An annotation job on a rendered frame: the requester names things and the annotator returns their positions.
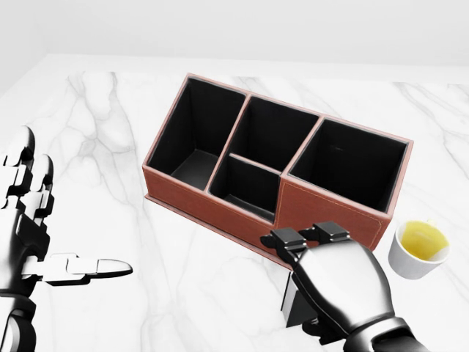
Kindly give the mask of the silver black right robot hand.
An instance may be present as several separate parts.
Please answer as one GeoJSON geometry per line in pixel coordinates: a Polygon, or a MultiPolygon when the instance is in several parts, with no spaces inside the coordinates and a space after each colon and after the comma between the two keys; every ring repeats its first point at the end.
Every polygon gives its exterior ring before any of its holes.
{"type": "Polygon", "coordinates": [[[292,267],[281,307],[287,326],[323,345],[344,340],[344,352],[373,352],[379,337],[407,328],[380,264],[338,224],[271,230],[261,242],[292,267]]]}

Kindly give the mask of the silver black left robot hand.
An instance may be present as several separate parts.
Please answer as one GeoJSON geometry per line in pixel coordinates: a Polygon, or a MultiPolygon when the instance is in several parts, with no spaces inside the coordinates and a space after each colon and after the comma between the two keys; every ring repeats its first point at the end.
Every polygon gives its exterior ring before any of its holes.
{"type": "Polygon", "coordinates": [[[34,150],[34,134],[23,126],[0,154],[0,295],[30,296],[39,281],[86,285],[131,274],[130,264],[120,260],[48,253],[44,220],[53,210],[53,162],[34,150]]]}

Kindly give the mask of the red-brown desk caddy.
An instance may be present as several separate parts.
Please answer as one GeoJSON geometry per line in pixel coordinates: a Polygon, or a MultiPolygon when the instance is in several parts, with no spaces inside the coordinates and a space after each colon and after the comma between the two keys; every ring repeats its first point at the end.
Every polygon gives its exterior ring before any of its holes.
{"type": "Polygon", "coordinates": [[[334,221],[374,249],[413,142],[185,77],[143,163],[147,198],[277,261],[262,235],[334,221]]]}

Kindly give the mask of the white cup with yellow liquid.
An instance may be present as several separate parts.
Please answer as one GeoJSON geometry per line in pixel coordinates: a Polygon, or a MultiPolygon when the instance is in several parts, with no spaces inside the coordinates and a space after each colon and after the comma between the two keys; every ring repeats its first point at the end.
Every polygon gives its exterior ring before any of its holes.
{"type": "Polygon", "coordinates": [[[420,279],[444,263],[450,252],[447,237],[433,221],[400,224],[388,253],[391,268],[405,279],[420,279]]]}

